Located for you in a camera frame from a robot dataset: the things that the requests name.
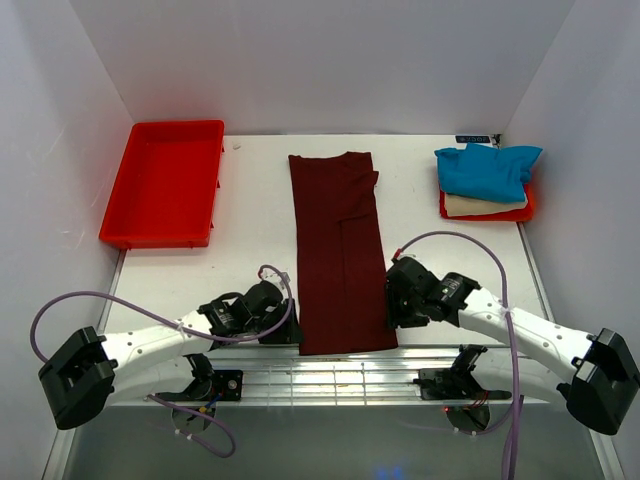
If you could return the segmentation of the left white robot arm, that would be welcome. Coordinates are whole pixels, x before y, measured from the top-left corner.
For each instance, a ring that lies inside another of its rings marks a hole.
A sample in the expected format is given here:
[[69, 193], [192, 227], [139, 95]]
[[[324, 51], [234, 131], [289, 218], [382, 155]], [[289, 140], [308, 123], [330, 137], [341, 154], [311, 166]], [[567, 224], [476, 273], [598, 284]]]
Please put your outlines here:
[[176, 320], [110, 296], [154, 325], [111, 334], [84, 327], [51, 356], [36, 349], [56, 427], [75, 429], [115, 403], [154, 394], [176, 394], [182, 401], [206, 397], [215, 379], [209, 352], [269, 336], [293, 316], [289, 276], [263, 265], [258, 277], [246, 293], [222, 294]]

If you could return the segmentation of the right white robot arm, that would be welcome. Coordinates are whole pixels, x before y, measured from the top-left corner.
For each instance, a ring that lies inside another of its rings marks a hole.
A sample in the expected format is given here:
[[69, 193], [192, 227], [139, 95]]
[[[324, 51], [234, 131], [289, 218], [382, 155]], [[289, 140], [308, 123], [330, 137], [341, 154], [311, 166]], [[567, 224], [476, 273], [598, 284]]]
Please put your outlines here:
[[477, 281], [454, 272], [437, 278], [410, 257], [393, 260], [385, 290], [393, 329], [446, 322], [514, 346], [519, 355], [514, 361], [508, 349], [463, 345], [449, 368], [419, 374], [425, 398], [531, 397], [562, 404], [582, 425], [613, 436], [639, 392], [636, 362], [610, 329], [594, 335], [507, 309]]

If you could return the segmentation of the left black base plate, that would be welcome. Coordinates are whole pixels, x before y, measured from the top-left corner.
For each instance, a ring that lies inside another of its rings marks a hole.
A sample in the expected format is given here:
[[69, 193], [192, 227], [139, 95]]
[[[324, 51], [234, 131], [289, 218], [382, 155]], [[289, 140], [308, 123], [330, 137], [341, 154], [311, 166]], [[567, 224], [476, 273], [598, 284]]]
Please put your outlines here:
[[160, 392], [157, 396], [170, 402], [239, 401], [242, 388], [242, 370], [218, 370], [195, 379], [182, 392]]

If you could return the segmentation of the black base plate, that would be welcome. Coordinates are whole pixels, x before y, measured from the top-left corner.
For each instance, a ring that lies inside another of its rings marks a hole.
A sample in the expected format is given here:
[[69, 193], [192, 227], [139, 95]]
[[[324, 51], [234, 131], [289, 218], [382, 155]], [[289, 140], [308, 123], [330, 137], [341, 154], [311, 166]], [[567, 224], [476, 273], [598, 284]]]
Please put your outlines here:
[[413, 383], [420, 387], [423, 399], [441, 400], [504, 400], [510, 394], [501, 390], [486, 390], [469, 372], [453, 369], [420, 369]]
[[218, 370], [195, 379], [182, 392], [160, 392], [157, 396], [170, 402], [239, 401], [242, 388], [242, 370]]

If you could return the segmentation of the aluminium rail frame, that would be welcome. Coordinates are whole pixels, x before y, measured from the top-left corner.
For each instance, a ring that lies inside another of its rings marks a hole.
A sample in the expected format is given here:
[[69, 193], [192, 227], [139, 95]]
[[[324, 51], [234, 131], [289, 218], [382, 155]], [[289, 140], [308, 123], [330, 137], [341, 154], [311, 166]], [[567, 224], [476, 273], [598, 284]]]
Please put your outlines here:
[[[420, 403], [462, 405], [463, 400], [423, 399], [413, 381], [432, 378], [449, 370], [458, 348], [398, 348], [383, 352], [302, 357], [297, 349], [254, 345], [211, 352], [208, 360], [216, 373], [243, 372], [239, 407], [297, 406], [414, 406]], [[488, 391], [510, 391], [511, 356], [507, 348], [489, 347], [471, 372]], [[193, 380], [184, 359], [162, 362], [130, 377], [116, 374], [115, 393], [106, 408], [139, 403], [148, 394], [177, 393]], [[520, 394], [527, 402], [548, 402], [564, 409], [566, 400], [556, 387], [562, 383], [550, 367], [519, 354]]]

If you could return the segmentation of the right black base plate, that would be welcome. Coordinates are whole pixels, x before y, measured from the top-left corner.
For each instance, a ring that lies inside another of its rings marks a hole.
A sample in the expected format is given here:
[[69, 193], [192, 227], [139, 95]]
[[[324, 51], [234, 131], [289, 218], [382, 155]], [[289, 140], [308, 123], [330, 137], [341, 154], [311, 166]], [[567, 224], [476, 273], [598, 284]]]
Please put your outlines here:
[[469, 372], [453, 369], [420, 369], [413, 383], [420, 387], [423, 399], [441, 400], [504, 400], [510, 394], [501, 390], [486, 390]]

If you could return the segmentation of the maroon t shirt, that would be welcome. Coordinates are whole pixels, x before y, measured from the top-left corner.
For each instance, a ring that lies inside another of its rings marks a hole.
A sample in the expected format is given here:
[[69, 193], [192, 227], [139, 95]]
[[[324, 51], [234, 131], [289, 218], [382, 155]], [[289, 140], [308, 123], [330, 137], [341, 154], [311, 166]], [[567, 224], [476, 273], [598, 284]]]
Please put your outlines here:
[[394, 349], [370, 153], [289, 158], [302, 355]]

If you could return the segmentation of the large red tray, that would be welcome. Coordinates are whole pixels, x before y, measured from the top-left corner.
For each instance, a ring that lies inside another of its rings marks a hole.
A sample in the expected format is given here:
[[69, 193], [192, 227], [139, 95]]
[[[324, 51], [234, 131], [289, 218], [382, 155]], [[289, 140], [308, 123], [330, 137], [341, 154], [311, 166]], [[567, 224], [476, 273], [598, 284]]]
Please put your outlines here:
[[121, 250], [206, 247], [224, 129], [221, 120], [135, 124], [99, 239]]

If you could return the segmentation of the small black label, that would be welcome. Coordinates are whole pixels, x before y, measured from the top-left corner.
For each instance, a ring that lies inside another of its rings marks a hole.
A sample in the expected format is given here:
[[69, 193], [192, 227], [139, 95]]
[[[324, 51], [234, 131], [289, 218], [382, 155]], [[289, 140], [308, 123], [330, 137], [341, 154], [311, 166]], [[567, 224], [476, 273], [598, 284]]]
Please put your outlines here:
[[455, 140], [459, 144], [491, 144], [492, 140], [489, 135], [456, 135]]

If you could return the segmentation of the blue folded t shirt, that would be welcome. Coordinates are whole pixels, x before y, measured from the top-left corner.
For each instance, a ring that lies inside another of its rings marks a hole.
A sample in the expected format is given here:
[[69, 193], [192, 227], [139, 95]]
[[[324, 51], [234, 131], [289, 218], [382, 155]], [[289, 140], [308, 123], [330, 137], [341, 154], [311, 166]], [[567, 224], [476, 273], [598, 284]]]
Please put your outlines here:
[[512, 146], [503, 149], [470, 143], [464, 149], [434, 152], [440, 189], [447, 194], [495, 203], [521, 203], [524, 186], [543, 149]]

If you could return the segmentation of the small red tray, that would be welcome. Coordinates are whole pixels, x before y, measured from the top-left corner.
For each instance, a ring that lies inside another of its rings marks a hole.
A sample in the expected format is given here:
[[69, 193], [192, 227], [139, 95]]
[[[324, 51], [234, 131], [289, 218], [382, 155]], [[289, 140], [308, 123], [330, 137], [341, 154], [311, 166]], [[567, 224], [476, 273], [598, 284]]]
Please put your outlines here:
[[523, 186], [525, 196], [528, 197], [528, 205], [520, 210], [514, 210], [505, 213], [492, 214], [492, 215], [480, 215], [480, 216], [462, 216], [451, 217], [448, 216], [443, 207], [443, 197], [445, 192], [439, 190], [439, 209], [440, 215], [445, 219], [453, 220], [465, 220], [465, 221], [509, 221], [509, 222], [526, 222], [529, 221], [535, 211], [535, 195], [530, 184]]

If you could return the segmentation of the beige folded t shirt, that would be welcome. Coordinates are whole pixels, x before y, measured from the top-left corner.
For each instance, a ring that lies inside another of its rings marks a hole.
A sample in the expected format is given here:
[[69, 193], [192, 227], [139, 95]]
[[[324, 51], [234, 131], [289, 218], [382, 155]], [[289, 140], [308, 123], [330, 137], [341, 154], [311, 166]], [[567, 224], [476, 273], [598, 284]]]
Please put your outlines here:
[[525, 197], [523, 201], [512, 203], [493, 202], [449, 193], [445, 193], [443, 197], [444, 210], [446, 214], [451, 217], [505, 213], [523, 209], [528, 203], [528, 197]]

